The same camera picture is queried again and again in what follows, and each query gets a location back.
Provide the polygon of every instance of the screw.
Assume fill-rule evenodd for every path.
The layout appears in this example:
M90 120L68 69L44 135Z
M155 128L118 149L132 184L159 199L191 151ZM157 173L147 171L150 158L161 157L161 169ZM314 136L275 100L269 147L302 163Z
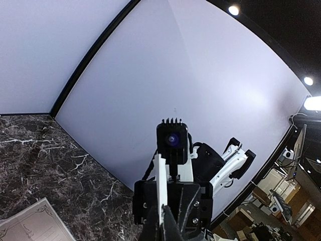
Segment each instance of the screw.
M195 203L194 203L194 207L199 207L200 206L200 202L199 201L196 201Z
M197 225L199 223L199 219L198 218L194 218L192 220L192 222L193 222L194 225Z

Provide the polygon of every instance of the white wall panel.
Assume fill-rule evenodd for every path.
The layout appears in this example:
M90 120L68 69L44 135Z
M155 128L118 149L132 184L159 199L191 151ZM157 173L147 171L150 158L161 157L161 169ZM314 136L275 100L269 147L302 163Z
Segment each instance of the white wall panel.
M57 121L130 188L156 149L156 125L181 117L219 153L231 137L257 157L223 189L213 217L261 168L308 94L259 38L204 1L144 0L98 52Z
M0 113L49 112L129 0L0 1Z

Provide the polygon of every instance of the camera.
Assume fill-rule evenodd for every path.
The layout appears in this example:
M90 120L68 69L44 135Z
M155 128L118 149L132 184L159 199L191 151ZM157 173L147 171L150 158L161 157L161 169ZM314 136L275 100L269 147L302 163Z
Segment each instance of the camera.
M169 118L157 126L157 152L167 165L183 165L188 160L189 135L187 125L177 118Z

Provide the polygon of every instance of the black marble tabletop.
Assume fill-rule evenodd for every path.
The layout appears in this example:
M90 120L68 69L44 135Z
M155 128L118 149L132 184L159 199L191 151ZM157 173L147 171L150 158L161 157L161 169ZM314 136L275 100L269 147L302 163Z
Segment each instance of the black marble tabletop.
M48 115L0 117L0 221L47 197L76 240L134 240L133 193Z

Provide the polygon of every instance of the black ceiling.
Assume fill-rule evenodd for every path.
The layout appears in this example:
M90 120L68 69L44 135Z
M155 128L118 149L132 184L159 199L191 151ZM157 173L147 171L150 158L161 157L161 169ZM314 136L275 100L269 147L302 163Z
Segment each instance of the black ceiling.
M219 1L208 1L220 5ZM290 62L296 62L300 70L293 68L292 70L300 79L308 75L314 80L312 86L306 86L310 93L313 96L321 95L321 0L220 2L238 5L242 14L260 26L288 52L287 57L281 56L281 58L290 67Z

